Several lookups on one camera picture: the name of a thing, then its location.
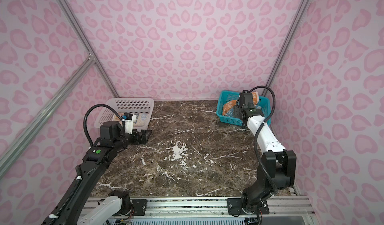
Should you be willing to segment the cream rabbit text towel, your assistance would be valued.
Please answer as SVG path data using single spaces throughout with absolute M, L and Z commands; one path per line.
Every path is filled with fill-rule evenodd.
M 122 117 L 124 115 L 124 113 L 118 113 L 120 117 Z M 144 114 L 144 113 L 140 113 L 140 114 L 135 114 L 136 116 L 136 120 L 134 122 L 134 127 L 147 127 L 148 124 L 149 124 L 149 121 L 150 121 L 150 118 L 151 116 L 149 114 Z M 113 121 L 118 121 L 121 123 L 120 119 L 113 114 Z

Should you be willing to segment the teal patterned towel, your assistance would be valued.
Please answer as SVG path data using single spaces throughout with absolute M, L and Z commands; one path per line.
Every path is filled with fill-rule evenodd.
M 225 114 L 226 117 L 229 117 L 229 118 L 239 118 L 239 115 L 238 113 L 235 111 L 234 108 L 231 108 L 230 110 L 228 110 Z

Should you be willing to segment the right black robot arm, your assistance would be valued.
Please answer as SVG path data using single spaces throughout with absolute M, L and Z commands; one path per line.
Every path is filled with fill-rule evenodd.
M 253 93 L 244 90 L 235 103 L 234 112 L 254 135 L 253 147 L 258 161 L 257 180 L 242 193 L 243 211 L 261 213 L 266 201 L 295 183 L 297 156 L 277 139 L 268 125 L 275 104 L 268 115 L 257 108 Z

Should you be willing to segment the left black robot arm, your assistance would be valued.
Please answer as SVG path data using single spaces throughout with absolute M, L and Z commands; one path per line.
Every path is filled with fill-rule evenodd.
M 129 145 L 145 145 L 151 130 L 126 133 L 117 121 L 105 122 L 100 137 L 86 152 L 83 162 L 75 167 L 76 178 L 43 225 L 75 225 L 95 185 L 119 153 Z

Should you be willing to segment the orange patterned towel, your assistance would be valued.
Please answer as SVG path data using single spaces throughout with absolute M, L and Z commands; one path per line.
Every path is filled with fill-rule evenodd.
M 254 102 L 254 105 L 258 105 L 259 104 L 259 94 L 258 92 L 252 92 L 252 95 L 253 95 L 253 102 Z M 227 103 L 224 104 L 223 106 L 223 110 L 222 110 L 222 116 L 225 116 L 226 112 L 228 110 L 230 110 L 231 108 L 235 107 L 236 105 L 236 100 L 230 100 L 228 101 Z

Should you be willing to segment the teal plastic basket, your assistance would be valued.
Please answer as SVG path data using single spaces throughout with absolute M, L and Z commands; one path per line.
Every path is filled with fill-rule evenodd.
M 241 126 L 242 121 L 238 118 L 234 118 L 231 111 L 228 111 L 223 115 L 224 106 L 230 101 L 236 101 L 240 97 L 239 92 L 223 90 L 220 94 L 216 114 L 220 118 L 222 123 Z M 272 105 L 267 97 L 260 96 L 258 106 L 261 107 L 262 112 L 265 116 L 271 113 Z

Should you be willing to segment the white plastic basket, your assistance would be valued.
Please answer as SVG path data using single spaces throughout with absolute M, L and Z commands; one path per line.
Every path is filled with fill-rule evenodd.
M 111 98 L 106 102 L 106 105 L 113 108 L 117 113 L 144 113 L 149 114 L 152 117 L 154 109 L 154 100 L 151 98 Z M 96 121 L 94 122 L 94 127 L 96 129 L 99 129 L 103 123 L 112 121 L 113 114 L 114 113 L 109 109 L 102 107 L 99 115 L 96 118 Z M 147 130 L 148 126 L 134 127 L 134 129 L 138 131 Z

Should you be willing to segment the left diagonal aluminium strut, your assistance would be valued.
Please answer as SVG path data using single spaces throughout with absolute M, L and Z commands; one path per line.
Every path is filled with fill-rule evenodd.
M 52 99 L 33 118 L 31 123 L 20 133 L 11 146 L 1 157 L 1 178 L 12 168 L 27 146 L 42 130 L 51 116 L 56 112 L 64 100 L 69 96 L 88 70 L 94 65 L 94 56 L 90 55 L 82 66 L 70 77 L 70 79 L 58 90 Z

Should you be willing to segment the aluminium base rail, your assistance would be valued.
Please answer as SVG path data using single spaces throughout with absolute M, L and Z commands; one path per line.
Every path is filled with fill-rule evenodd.
M 120 214 L 118 197 L 89 198 L 73 225 L 318 225 L 306 196 L 277 196 L 258 213 L 246 213 L 239 197 L 131 198 Z

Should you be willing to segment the right corner aluminium post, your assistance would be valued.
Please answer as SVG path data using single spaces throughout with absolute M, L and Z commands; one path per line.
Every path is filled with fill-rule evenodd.
M 312 0 L 301 0 L 298 6 L 298 9 L 292 19 L 292 22 L 289 26 L 288 32 L 285 36 L 284 42 L 282 44 L 282 47 L 278 53 L 278 56 L 275 60 L 273 69 L 270 73 L 270 76 L 267 80 L 266 86 L 271 87 L 275 77 L 277 76 L 277 73 L 280 69 L 280 67 L 283 64 L 283 60 L 286 56 L 286 54 L 289 51 L 289 48 L 295 38 L 296 32 L 298 31 L 300 24 L 302 23 L 302 20 L 304 19 L 306 12 L 311 4 Z

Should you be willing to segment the corner aluminium post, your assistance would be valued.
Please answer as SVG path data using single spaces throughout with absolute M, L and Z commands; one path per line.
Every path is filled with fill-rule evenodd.
M 286 54 L 289 51 L 289 48 L 295 38 L 296 32 L 298 31 L 300 24 L 302 23 L 302 20 L 304 19 L 306 12 L 311 4 L 312 0 L 301 0 L 298 6 L 298 9 L 292 19 L 292 22 L 289 26 L 288 32 L 285 36 L 284 42 L 282 44 L 282 47 L 278 53 L 278 56 L 275 60 L 273 69 L 270 73 L 270 76 L 267 80 L 266 86 L 271 87 L 275 77 L 277 76 L 277 73 L 280 69 L 280 67 L 283 64 L 283 60 L 286 56 Z
M 56 0 L 56 2 L 58 3 L 58 5 L 61 8 L 64 15 L 66 16 L 69 24 L 71 25 L 71 27 L 72 27 L 73 31 L 75 32 L 75 34 L 77 35 L 77 37 L 79 38 L 81 44 L 86 49 L 87 53 L 89 54 L 89 57 L 96 64 L 96 68 L 98 69 L 98 72 L 100 73 L 104 82 L 107 84 L 107 87 L 110 90 L 110 92 L 113 94 L 113 97 L 115 97 L 115 98 L 120 97 L 117 89 L 113 85 L 113 83 L 112 83 L 111 79 L 109 78 L 106 70 L 103 68 L 98 56 L 96 55 L 96 52 L 95 52 L 93 46 L 91 45 L 91 42 L 88 39 L 84 29 L 82 28 L 79 20 L 75 16 L 68 0 Z

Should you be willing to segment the left corner aluminium post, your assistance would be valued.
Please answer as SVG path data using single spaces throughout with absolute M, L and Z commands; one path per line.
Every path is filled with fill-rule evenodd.
M 106 70 L 103 68 L 98 56 L 96 55 L 96 52 L 95 52 L 93 46 L 91 45 L 91 42 L 88 39 L 84 29 L 82 28 L 79 20 L 75 16 L 68 0 L 56 0 L 56 2 L 58 3 L 58 5 L 61 8 L 64 15 L 66 16 L 69 24 L 71 25 L 71 27 L 72 27 L 73 31 L 75 32 L 75 34 L 77 35 L 77 37 L 79 38 L 81 44 L 86 49 L 87 53 L 89 54 L 89 57 L 96 64 L 96 68 L 98 69 L 98 72 L 100 73 L 104 82 L 107 84 L 107 87 L 110 90 L 110 92 L 113 94 L 113 97 L 115 97 L 115 98 L 120 97 L 117 89 L 113 85 L 113 83 L 112 83 L 111 79 L 109 78 Z

